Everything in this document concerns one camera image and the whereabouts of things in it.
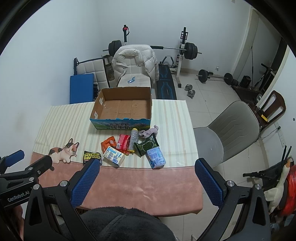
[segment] white puffer jacket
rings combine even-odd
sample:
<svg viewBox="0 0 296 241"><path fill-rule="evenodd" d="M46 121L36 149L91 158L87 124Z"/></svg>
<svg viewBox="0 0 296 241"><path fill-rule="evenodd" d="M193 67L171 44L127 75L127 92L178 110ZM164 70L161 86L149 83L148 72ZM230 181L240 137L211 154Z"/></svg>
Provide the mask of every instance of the white puffer jacket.
<svg viewBox="0 0 296 241"><path fill-rule="evenodd" d="M127 59L131 57L134 57L138 66L133 68L133 74L138 74L138 71L141 73L141 68L144 67L153 84L159 80L158 61L152 48L149 45L126 45L117 50L112 60L115 81L118 82L126 73L130 64Z"/></svg>

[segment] power strip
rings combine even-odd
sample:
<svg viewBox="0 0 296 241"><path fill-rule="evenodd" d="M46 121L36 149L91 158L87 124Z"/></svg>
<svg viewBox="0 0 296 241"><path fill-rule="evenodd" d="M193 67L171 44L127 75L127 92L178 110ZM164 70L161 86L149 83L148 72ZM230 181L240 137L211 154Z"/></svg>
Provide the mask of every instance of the power strip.
<svg viewBox="0 0 296 241"><path fill-rule="evenodd" d="M275 127L278 128L279 127L279 123L278 122L275 122L274 123ZM279 135L279 139L281 141L281 146L284 147L286 145L286 141L284 139L284 135L283 135L283 132L281 131L281 129L279 129L277 131L278 135Z"/></svg>

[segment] plastic bottle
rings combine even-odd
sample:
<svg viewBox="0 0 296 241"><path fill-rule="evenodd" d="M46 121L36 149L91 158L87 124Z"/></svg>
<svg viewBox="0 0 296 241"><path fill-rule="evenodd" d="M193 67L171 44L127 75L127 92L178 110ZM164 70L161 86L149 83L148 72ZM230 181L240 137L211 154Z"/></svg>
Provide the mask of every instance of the plastic bottle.
<svg viewBox="0 0 296 241"><path fill-rule="evenodd" d="M139 141L139 132L136 128L131 130L131 139L130 139L130 144L128 146L128 151L130 153L134 153L135 152L135 147L134 147L134 143L138 143Z"/></svg>

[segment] white wall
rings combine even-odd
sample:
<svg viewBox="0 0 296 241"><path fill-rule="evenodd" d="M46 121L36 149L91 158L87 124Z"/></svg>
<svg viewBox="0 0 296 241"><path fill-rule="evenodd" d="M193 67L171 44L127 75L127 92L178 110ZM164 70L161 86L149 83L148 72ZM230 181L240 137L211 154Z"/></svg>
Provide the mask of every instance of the white wall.
<svg viewBox="0 0 296 241"><path fill-rule="evenodd" d="M185 60L182 67L215 71L219 66L215 73L224 75L231 71L240 51L249 12L250 5L243 0L100 1L103 49L113 40L123 42L124 24L130 29L129 44L165 47L179 47L181 31L187 27L187 41L194 43L202 55ZM175 60L178 53L155 52L159 61L166 55Z"/></svg>
<svg viewBox="0 0 296 241"><path fill-rule="evenodd" d="M0 155L19 149L30 162L41 124L51 105L69 103L73 59L100 53L96 0L52 0L30 17L0 56Z"/></svg>
<svg viewBox="0 0 296 241"><path fill-rule="evenodd" d="M274 57L276 56L279 42L281 40L280 34L268 22L262 21L263 16L259 17L258 27L253 42L253 62L254 62L254 76L253 86L260 80L265 72L265 68L261 63L266 66L271 66ZM244 75L248 75L252 79L252 52L248 56L246 64L238 78L240 82Z"/></svg>
<svg viewBox="0 0 296 241"><path fill-rule="evenodd" d="M280 117L278 122L281 126L287 149L292 146L290 155L294 158L294 160L296 160L296 121L293 120L293 118L296 119L295 66L296 58L290 51L283 70L272 89L279 92L285 100L287 110L284 115ZM275 126L271 125L261 134L261 136L267 136L274 129ZM273 133L269 137L263 139L263 143L267 153L269 166L281 161L284 148L281 146L279 135L277 133Z"/></svg>

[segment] cat cutout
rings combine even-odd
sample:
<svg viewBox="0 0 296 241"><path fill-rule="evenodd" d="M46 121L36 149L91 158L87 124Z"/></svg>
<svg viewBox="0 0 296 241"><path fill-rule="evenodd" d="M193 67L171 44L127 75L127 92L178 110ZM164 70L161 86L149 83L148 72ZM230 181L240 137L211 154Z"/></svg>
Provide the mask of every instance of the cat cutout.
<svg viewBox="0 0 296 241"><path fill-rule="evenodd" d="M64 163L69 163L71 161L71 156L77 156L76 150L79 142L73 143L73 138L71 138L64 146L64 148L54 147L50 149L48 155L52 158L53 163L59 163L63 161Z"/></svg>

